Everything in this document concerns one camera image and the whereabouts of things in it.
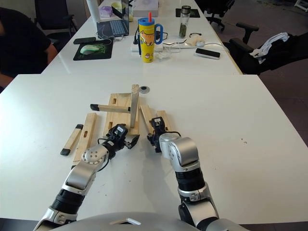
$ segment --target gray floor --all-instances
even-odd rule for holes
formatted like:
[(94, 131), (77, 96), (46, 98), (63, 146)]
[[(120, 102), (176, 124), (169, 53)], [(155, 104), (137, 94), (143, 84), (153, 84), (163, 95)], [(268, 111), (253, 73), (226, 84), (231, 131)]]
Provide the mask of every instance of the gray floor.
[[(213, 24), (222, 41), (243, 36), (237, 22), (258, 25), (249, 45), (258, 47), (267, 38), (280, 32), (300, 35), (308, 31), (308, 13), (281, 0), (236, 0), (235, 5), (223, 17), (224, 32)], [(308, 60), (286, 65), (275, 71), (262, 73), (260, 79), (283, 109), (302, 139), (308, 145)], [(0, 218), (0, 231), (31, 231), (36, 221)], [(308, 222), (244, 225), (252, 231), (307, 231)]]

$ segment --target blue handle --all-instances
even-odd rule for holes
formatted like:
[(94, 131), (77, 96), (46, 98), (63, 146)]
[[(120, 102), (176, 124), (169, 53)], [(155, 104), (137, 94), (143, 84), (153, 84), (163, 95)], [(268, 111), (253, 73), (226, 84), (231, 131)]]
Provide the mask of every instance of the blue handle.
[[(156, 41), (156, 32), (157, 32), (157, 27), (160, 27), (160, 37), (159, 37), (159, 41)], [(164, 35), (164, 28), (162, 25), (160, 25), (159, 23), (158, 24), (155, 24), (155, 44), (161, 44), (162, 41), (163, 41), (163, 35)]]

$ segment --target black shirt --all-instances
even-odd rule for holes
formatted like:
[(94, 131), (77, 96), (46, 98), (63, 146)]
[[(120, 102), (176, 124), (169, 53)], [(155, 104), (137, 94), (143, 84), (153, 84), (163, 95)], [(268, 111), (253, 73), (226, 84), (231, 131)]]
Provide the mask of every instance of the black shirt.
[(47, 66), (44, 52), (51, 41), (24, 14), (0, 7), (0, 21), (5, 35), (0, 36), (0, 72), (40, 74)]

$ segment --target glass bottle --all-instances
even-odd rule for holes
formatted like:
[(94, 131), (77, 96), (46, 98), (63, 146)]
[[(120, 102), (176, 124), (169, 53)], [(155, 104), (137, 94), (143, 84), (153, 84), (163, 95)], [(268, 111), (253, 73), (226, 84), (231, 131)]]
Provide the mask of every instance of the glass bottle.
[(191, 16), (191, 7), (190, 6), (182, 6), (181, 9), (181, 24), (180, 24), (180, 33), (179, 37), (182, 39), (186, 36), (187, 24), (189, 21), (189, 17)]

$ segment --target tissue box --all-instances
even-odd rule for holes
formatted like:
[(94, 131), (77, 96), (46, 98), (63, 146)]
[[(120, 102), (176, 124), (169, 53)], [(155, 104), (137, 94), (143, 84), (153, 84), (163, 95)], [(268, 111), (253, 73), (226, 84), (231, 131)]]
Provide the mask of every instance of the tissue box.
[(111, 17), (112, 8), (110, 6), (102, 6), (99, 8), (100, 17)]
[(134, 17), (147, 17), (152, 12), (152, 17), (158, 17), (158, 0), (134, 0)]

